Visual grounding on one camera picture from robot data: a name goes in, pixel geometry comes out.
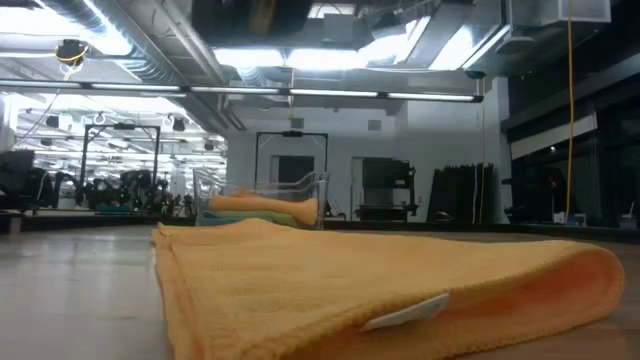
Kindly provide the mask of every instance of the metal frame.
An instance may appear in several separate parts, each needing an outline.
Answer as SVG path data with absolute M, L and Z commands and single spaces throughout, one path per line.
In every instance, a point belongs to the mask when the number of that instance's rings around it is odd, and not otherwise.
M 165 96 L 186 98 L 188 95 L 223 94 L 223 95 L 279 95 L 279 96 L 317 96 L 341 97 L 372 100 L 411 100 L 454 103 L 480 103 L 484 96 L 477 94 L 451 93 L 405 93 L 388 91 L 360 90 L 320 90 L 304 88 L 263 88 L 237 86 L 191 86 L 191 85 L 155 85 L 155 84 L 122 84 L 85 81 L 41 81 L 0 79 L 0 90 L 14 92 L 41 92 L 80 95 L 123 95 L 123 96 Z
M 280 135 L 282 137 L 303 137 L 303 136 L 322 136 L 324 138 L 324 172 L 327 172 L 327 165 L 329 164 L 329 134 L 325 133 L 304 133 L 298 131 L 258 131 L 256 133 L 256 156 L 253 163 L 253 183 L 258 183 L 258 158 L 260 150 L 260 137 L 262 135 Z
M 84 126 L 84 142 L 82 144 L 82 164 L 80 165 L 80 184 L 84 186 L 85 168 L 87 166 L 87 149 L 89 147 L 89 130 L 91 129 L 115 129 L 115 130 L 135 130 L 135 129 L 151 129 L 156 131 L 156 146 L 153 156 L 153 179 L 152 184 L 156 183 L 156 176 L 158 173 L 158 153 L 160 152 L 160 126 L 151 125 L 133 125 L 133 124 L 109 124 L 109 125 L 94 125 L 88 124 Z

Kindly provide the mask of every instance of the air vent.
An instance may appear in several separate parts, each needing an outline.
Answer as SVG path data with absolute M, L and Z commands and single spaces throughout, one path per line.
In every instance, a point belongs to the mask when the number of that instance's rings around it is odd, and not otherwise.
M 567 21 L 569 0 L 540 0 L 541 25 Z M 611 22 L 610 0 L 581 0 L 573 2 L 572 20 L 576 22 Z
M 369 131 L 382 130 L 382 120 L 369 120 Z
M 293 119 L 291 119 L 291 128 L 292 129 L 304 129 L 304 119 L 303 118 L 293 118 Z

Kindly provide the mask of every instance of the clear plastic bin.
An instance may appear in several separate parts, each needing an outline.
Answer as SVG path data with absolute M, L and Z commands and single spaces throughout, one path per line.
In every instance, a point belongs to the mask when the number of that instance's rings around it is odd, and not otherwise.
M 221 181 L 214 172 L 200 168 L 193 170 L 193 180 L 196 226 L 224 225 L 238 216 L 254 217 L 252 214 L 267 214 L 255 217 L 282 225 L 313 229 L 324 226 L 328 173 L 312 172 L 296 183 L 240 184 Z M 238 209 L 238 203 L 249 208 Z

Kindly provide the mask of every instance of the hanging cord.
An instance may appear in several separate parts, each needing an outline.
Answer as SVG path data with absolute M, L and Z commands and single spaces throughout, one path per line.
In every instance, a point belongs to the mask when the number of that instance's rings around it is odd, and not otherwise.
M 480 181 L 480 214 L 478 216 L 478 224 L 482 224 L 482 214 L 484 210 L 484 166 L 485 166 L 485 139 L 484 139 L 484 118 L 485 118 L 485 107 L 484 107 L 484 97 L 487 96 L 487 82 L 486 77 L 482 78 L 482 180 Z
M 74 70 L 76 68 L 76 63 L 78 62 L 78 59 L 76 59 L 73 62 L 73 66 L 72 66 L 72 70 Z M 71 75 L 73 75 L 74 73 L 76 73 L 77 71 L 69 71 L 65 77 L 64 77 L 64 81 L 69 80 L 69 78 L 71 78 Z M 11 145 L 8 146 L 6 149 L 3 149 L 2 151 L 0 151 L 1 153 L 7 152 L 11 149 L 13 149 L 14 147 L 22 144 L 23 142 L 25 142 L 26 140 L 29 139 L 29 136 L 31 134 L 33 134 L 34 132 L 36 132 L 38 130 L 38 128 L 40 128 L 40 126 L 42 125 L 42 123 L 45 120 L 45 116 L 49 113 L 49 110 L 51 110 L 51 107 L 53 106 L 53 103 L 56 102 L 56 99 L 58 98 L 58 95 L 60 95 L 60 89 L 56 90 L 55 95 L 53 96 L 53 99 L 51 99 L 51 102 L 49 103 L 49 105 L 47 106 L 47 108 L 42 112 L 42 114 L 40 115 L 40 118 L 33 124 L 33 126 L 31 126 L 31 128 L 29 128 L 29 130 L 27 130 L 27 132 L 19 139 L 16 139 L 16 141 Z
M 567 165 L 567 209 L 564 223 L 569 223 L 569 210 L 571 210 L 571 181 L 573 172 L 573 122 L 576 117 L 576 109 L 573 94 L 573 25 L 571 16 L 573 14 L 573 0 L 569 0 L 568 22 L 567 22 L 567 44 L 569 47 L 569 160 Z

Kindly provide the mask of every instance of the towel stack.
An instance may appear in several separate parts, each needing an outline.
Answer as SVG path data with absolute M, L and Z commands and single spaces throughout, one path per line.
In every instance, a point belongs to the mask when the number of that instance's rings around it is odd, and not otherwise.
M 231 196 L 211 197 L 209 210 L 201 214 L 200 225 L 227 225 L 255 218 L 294 228 L 312 228 L 318 217 L 318 200 L 289 202 L 236 189 Z

